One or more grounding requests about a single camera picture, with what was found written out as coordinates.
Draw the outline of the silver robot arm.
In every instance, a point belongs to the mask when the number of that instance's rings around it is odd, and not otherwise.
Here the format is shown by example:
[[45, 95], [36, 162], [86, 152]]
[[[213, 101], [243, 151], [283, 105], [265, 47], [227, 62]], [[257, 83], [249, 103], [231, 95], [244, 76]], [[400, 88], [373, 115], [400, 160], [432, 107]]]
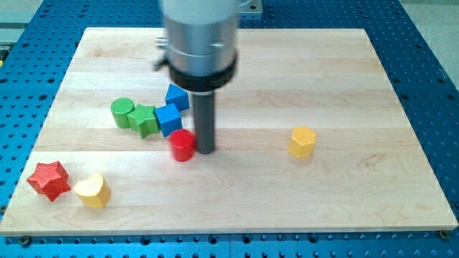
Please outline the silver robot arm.
[[251, 1], [160, 0], [166, 35], [155, 39], [171, 80], [190, 92], [212, 92], [227, 84], [237, 67], [240, 12]]

